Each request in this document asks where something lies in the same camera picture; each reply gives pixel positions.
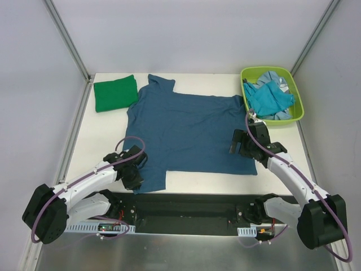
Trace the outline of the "dark blue t shirt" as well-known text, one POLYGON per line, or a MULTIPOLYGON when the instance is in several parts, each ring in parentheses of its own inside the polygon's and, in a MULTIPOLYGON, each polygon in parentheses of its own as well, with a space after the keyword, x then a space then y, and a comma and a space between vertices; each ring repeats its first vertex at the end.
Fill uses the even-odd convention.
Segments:
POLYGON ((148 75, 148 85, 127 111, 123 148, 141 138, 148 156, 140 170, 144 181, 134 193, 165 189, 167 171, 256 175, 253 159, 229 153, 234 130, 245 129, 242 97, 181 94, 175 84, 148 75))

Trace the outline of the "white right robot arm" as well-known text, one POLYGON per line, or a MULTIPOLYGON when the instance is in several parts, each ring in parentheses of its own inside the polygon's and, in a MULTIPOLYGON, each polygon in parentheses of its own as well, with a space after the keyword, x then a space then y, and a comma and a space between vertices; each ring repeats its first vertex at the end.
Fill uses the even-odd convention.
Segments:
POLYGON ((274 218, 296 229, 301 242, 315 249, 342 240, 347 235, 346 203, 340 195, 331 195, 310 181, 295 165, 287 149, 271 142, 266 124, 250 123, 247 130, 236 129, 230 153, 260 162, 287 187, 296 204, 276 194, 255 200, 244 219, 260 225, 274 218))

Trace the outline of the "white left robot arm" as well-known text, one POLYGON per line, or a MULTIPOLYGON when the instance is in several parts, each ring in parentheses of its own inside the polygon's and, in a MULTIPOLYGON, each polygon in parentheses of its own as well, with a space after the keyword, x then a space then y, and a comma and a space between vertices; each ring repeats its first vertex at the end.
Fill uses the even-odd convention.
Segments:
POLYGON ((139 189, 143 182, 140 170, 147 160, 147 154, 133 145, 127 151, 106 155, 78 178, 53 187, 38 186, 22 215, 32 231, 32 242, 50 244, 67 227, 98 216, 120 224, 126 208, 106 187, 120 181, 127 190, 139 189))

